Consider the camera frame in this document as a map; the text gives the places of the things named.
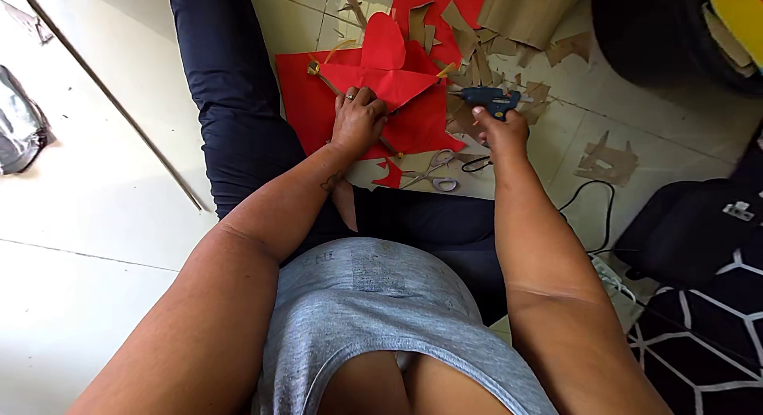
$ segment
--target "gray t-shirt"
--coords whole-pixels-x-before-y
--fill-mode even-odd
[[[426,354],[463,372],[514,414],[556,413],[527,363],[482,325],[472,294],[431,254],[340,239],[281,269],[254,414],[318,411],[331,376],[370,351]]]

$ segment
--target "black and white geometric rug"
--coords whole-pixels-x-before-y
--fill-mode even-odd
[[[628,342],[649,381],[676,415],[763,413],[763,237],[730,253],[699,290],[663,287]]]

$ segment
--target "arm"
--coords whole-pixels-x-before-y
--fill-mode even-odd
[[[354,101],[337,98],[331,143],[205,235],[69,413],[231,413],[244,404],[262,363],[279,263],[304,240],[343,171],[378,139],[385,115],[370,89]]]
[[[560,413],[670,413],[628,348],[585,249],[527,160],[527,121],[482,108],[495,166],[496,249],[513,341]]]

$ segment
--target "tattoo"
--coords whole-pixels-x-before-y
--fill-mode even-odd
[[[320,185],[320,188],[326,190],[327,193],[331,193],[337,182],[342,179],[342,170],[339,169],[336,174],[331,175],[325,183]]]

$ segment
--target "tiled floor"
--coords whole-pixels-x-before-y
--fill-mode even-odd
[[[39,1],[213,208],[167,0]],[[342,10],[346,0],[252,1],[271,53],[362,39],[355,15]],[[368,16],[392,2],[361,1]],[[556,38],[590,29],[590,7],[581,1]],[[57,41],[38,47],[0,13],[0,43],[0,64],[39,102],[57,137],[31,172],[0,178],[0,413],[62,413],[216,220],[193,208]],[[639,167],[617,190],[613,240],[660,186],[728,175],[763,117],[761,101],[722,91],[633,86],[596,48],[589,64],[573,56],[550,68],[542,54],[529,68],[517,58],[490,61],[508,77],[521,72],[525,83],[552,87],[556,100],[532,129],[529,156],[555,204],[586,181],[573,175],[586,143],[605,131],[609,146],[631,143]],[[409,156],[406,166],[428,160]],[[361,163],[352,180],[365,185],[380,176],[381,168]],[[463,193],[483,197],[494,186],[489,172],[462,183]],[[565,211],[588,248],[604,237],[607,195],[591,186]],[[653,283],[629,284],[653,291]],[[627,327],[633,305],[614,302]],[[510,339],[505,319],[494,330]]]

